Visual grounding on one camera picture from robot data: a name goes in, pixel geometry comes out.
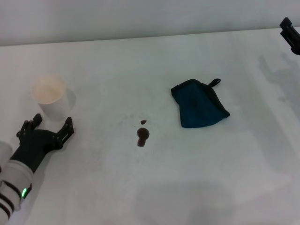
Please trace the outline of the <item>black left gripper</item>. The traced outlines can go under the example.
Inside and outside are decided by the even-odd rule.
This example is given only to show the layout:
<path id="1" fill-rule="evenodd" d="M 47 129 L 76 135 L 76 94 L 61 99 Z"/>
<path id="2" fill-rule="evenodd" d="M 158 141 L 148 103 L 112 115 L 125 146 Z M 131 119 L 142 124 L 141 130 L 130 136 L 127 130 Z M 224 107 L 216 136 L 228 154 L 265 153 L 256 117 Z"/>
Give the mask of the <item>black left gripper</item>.
<path id="1" fill-rule="evenodd" d="M 10 158 L 25 164 L 33 173 L 48 152 L 62 149 L 64 143 L 75 132 L 71 117 L 65 120 L 63 127 L 57 133 L 36 129 L 41 122 L 40 113 L 37 113 L 32 120 L 24 121 L 21 129 L 16 133 L 19 138 L 19 147 Z"/>

